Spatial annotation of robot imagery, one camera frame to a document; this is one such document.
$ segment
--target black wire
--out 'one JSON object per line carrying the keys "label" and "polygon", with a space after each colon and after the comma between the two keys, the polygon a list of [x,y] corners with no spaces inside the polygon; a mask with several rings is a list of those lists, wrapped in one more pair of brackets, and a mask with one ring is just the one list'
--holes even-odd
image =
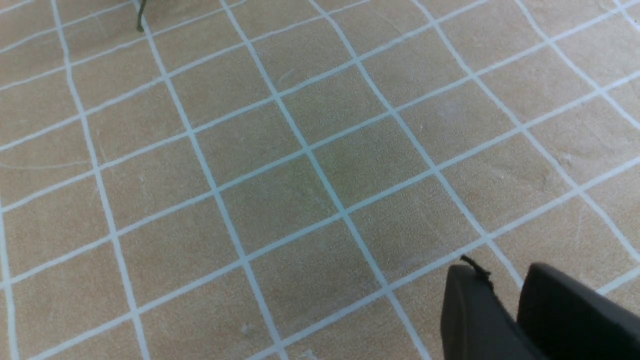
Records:
{"label": "black wire", "polygon": [[142,12],[145,11],[145,5],[147,4],[147,0],[142,0],[140,4],[140,10],[138,10],[138,31],[143,33],[145,30],[142,28]]}
{"label": "black wire", "polygon": [[462,255],[460,259],[466,262],[467,264],[471,265],[471,267],[474,268],[474,270],[476,271],[476,277],[484,281],[489,286],[489,288],[491,288],[491,291],[493,291],[493,283],[491,282],[491,280],[489,280],[489,275],[491,275],[491,272],[485,270],[483,267],[478,265],[475,261],[473,261],[470,257],[466,255]]}

